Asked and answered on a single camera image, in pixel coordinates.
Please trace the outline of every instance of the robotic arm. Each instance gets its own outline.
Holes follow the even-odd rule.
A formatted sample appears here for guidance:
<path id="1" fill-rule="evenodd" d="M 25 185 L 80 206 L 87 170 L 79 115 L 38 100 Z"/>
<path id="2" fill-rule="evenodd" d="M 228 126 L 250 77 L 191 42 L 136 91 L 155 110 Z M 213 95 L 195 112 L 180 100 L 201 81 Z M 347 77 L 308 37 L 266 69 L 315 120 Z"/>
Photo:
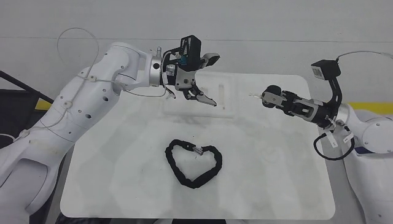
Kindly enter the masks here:
<path id="1" fill-rule="evenodd" d="M 379 54 L 393 58 L 387 53 Z M 393 121 L 366 110 L 354 111 L 350 105 L 341 103 L 338 58 L 321 60 L 311 67 L 317 78 L 329 81 L 333 93 L 329 102 L 301 98 L 275 85 L 262 95 L 252 96 L 262 99 L 267 108 L 275 107 L 324 129 L 314 141 L 314 149 L 326 160 L 344 159 L 349 183 L 363 207 L 367 224 L 392 223 Z M 337 158 L 323 155 L 316 146 L 323 137 L 332 147 L 341 146 L 345 153 Z"/>
<path id="2" fill-rule="evenodd" d="M 62 89 L 51 108 L 31 129 L 22 131 L 14 143 L 1 149 L 2 222 L 28 223 L 29 216 L 46 202 L 53 191 L 65 154 L 116 105 L 122 91 L 163 85 L 174 96 L 166 84 L 174 85 L 182 80 L 182 85 L 175 87 L 183 93 L 186 90 L 192 92 L 193 96 L 185 95 L 186 99 L 214 105 L 215 102 L 196 86 L 195 73 L 213 65 L 219 55 L 207 54 L 199 59 L 200 41 L 195 36 L 186 39 L 182 39 L 178 51 L 177 48 L 169 51 L 179 57 L 174 61 L 169 59 L 169 54 L 162 60 L 161 48 L 153 56 L 129 44 L 113 43 L 99 63 L 81 70 Z M 138 75 L 141 59 L 146 60 L 143 76 Z M 166 74 L 171 76 L 167 83 L 163 80 L 163 65 Z"/>

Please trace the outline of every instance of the white label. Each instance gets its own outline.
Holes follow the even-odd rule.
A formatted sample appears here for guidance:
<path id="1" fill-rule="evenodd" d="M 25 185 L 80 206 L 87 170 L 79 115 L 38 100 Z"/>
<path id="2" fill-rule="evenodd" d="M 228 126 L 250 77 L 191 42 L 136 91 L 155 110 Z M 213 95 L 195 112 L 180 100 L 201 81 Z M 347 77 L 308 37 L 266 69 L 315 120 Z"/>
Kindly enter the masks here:
<path id="1" fill-rule="evenodd" d="M 333 137 L 332 133 L 330 131 L 326 131 L 326 138 L 329 140 L 330 144 L 332 145 L 333 148 L 338 147 L 336 139 Z"/>
<path id="2" fill-rule="evenodd" d="M 174 64 L 169 64 L 166 66 L 166 75 L 174 76 L 175 66 Z"/>
<path id="3" fill-rule="evenodd" d="M 354 134 L 351 132 L 349 135 L 347 135 L 347 136 L 344 138 L 344 143 L 347 143 L 347 142 L 350 141 L 353 137 L 354 137 Z"/>
<path id="4" fill-rule="evenodd" d="M 322 69 L 321 69 L 320 67 L 312 66 L 311 68 L 313 69 L 314 76 L 315 76 L 316 78 L 325 80 L 324 74 L 322 73 Z"/>

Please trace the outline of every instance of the yellow stripe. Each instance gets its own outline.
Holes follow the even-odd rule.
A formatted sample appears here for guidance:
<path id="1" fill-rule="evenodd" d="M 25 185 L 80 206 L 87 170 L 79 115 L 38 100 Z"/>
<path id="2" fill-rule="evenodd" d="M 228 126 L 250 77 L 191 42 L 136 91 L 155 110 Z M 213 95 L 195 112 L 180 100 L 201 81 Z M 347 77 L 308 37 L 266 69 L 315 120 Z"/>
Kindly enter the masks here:
<path id="1" fill-rule="evenodd" d="M 36 110 L 49 110 L 51 105 L 51 103 L 44 101 L 43 99 L 39 99 L 36 104 Z"/>
<path id="2" fill-rule="evenodd" d="M 369 110 L 376 114 L 393 114 L 393 103 L 389 102 L 350 102 L 353 109 Z"/>

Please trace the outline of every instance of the heart shape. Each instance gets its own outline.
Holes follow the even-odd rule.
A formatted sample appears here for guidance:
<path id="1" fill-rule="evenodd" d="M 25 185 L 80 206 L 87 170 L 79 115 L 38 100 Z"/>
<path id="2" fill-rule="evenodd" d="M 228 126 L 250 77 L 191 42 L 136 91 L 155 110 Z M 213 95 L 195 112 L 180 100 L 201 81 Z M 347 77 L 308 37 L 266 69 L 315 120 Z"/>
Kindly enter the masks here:
<path id="1" fill-rule="evenodd" d="M 176 162 L 172 155 L 172 150 L 175 145 L 181 146 L 183 149 L 186 149 L 190 152 L 197 152 L 200 155 L 202 155 L 203 152 L 212 152 L 214 154 L 214 159 L 216 160 L 216 165 L 212 169 L 198 176 L 195 180 L 190 180 L 186 178 L 183 172 L 176 166 Z M 193 143 L 175 139 L 165 149 L 165 156 L 179 183 L 192 189 L 200 188 L 201 186 L 209 182 L 214 176 L 216 176 L 219 173 L 222 167 L 222 155 L 217 150 L 217 148 L 215 148 L 212 145 L 198 149 Z"/>

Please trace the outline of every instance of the white table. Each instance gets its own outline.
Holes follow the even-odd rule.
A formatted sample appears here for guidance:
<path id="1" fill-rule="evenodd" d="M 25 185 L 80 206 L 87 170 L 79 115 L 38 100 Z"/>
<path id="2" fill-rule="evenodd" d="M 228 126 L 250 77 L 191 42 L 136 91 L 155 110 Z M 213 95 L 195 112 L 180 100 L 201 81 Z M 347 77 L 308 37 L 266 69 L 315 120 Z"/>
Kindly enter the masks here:
<path id="1" fill-rule="evenodd" d="M 267 109 L 248 96 L 271 84 L 309 98 L 295 75 L 199 72 L 217 107 L 178 98 L 122 94 L 74 149 L 61 211 L 70 217 L 327 220 L 335 213 L 325 161 L 313 150 L 315 125 Z M 139 93 L 158 94 L 149 88 Z M 182 186 L 165 158 L 173 139 L 214 145 L 219 174 L 199 189 Z M 214 166 L 206 153 L 173 150 L 189 178 Z"/>

